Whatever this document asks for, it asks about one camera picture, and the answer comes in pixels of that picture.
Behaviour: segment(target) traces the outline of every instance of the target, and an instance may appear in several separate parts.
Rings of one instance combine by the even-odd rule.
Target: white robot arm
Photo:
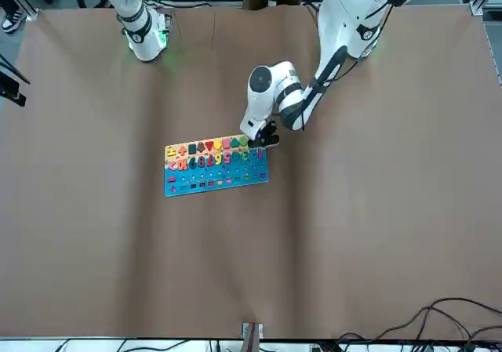
[[[148,8],[143,0],[108,0],[122,22],[129,47],[136,57],[149,62],[166,48],[166,17]]]
[[[324,0],[318,14],[321,59],[314,77],[304,89],[290,62],[256,67],[249,76],[242,132],[255,140],[256,145],[267,145],[267,135],[275,130],[267,128],[274,123],[271,120],[274,104],[287,129],[302,129],[347,56],[360,60],[373,47],[387,2],[402,5],[405,1]]]

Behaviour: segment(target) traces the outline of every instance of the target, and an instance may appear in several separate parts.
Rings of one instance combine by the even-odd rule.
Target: brown paper surface
[[[0,334],[226,338],[257,321],[370,338],[442,296],[502,307],[502,90],[466,6],[396,9],[305,132],[280,130],[270,183],[164,198],[164,146],[238,133],[251,70],[280,60],[303,83],[318,65],[305,8],[176,11],[151,64],[113,10],[29,22],[27,106],[0,113]],[[460,334],[433,314],[424,338]]]

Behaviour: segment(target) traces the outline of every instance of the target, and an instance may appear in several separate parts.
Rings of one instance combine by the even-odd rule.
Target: colorful wooden block
[[[187,170],[187,159],[181,158],[178,160],[178,170]]]
[[[176,147],[175,146],[171,146],[171,147],[167,147],[167,156],[176,156]]]
[[[221,144],[221,139],[215,139],[214,140],[214,149],[219,151],[223,145]]]
[[[238,142],[241,146],[245,147],[248,145],[248,137],[246,135],[242,135],[240,138],[238,138]]]

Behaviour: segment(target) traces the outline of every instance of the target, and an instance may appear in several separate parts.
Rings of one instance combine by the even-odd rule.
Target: number puzzle piece
[[[258,158],[258,153],[256,152],[256,150],[251,150],[248,153],[248,157],[250,161],[256,160]]]
[[[241,160],[241,154],[238,152],[232,152],[232,162],[237,164]]]
[[[197,159],[191,158],[190,161],[188,162],[188,168],[190,169],[197,168]]]

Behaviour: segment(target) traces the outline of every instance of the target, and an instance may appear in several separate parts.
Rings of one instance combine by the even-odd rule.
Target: shape puzzle piece
[[[219,150],[221,149],[221,147],[222,147],[222,146],[221,146],[221,139],[215,139],[215,140],[214,140],[214,145],[213,145],[213,146],[214,146],[214,149],[215,149],[215,150],[219,151]]]
[[[248,137],[246,135],[242,135],[240,138],[238,138],[238,142],[241,144],[241,146],[245,147],[248,144]]]
[[[176,156],[176,147],[170,146],[166,148],[168,156]]]

